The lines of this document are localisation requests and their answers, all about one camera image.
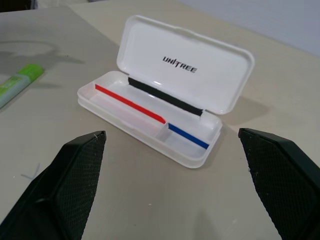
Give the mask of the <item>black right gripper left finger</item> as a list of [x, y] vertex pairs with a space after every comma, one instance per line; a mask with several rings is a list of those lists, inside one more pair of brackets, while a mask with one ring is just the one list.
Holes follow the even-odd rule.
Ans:
[[2, 240], [80, 240], [96, 196], [106, 132], [62, 146], [0, 224]]

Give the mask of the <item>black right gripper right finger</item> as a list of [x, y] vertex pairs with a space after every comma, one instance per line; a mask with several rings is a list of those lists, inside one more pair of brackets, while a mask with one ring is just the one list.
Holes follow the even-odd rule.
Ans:
[[250, 128], [238, 137], [265, 210], [283, 240], [320, 238], [320, 168], [291, 140]]

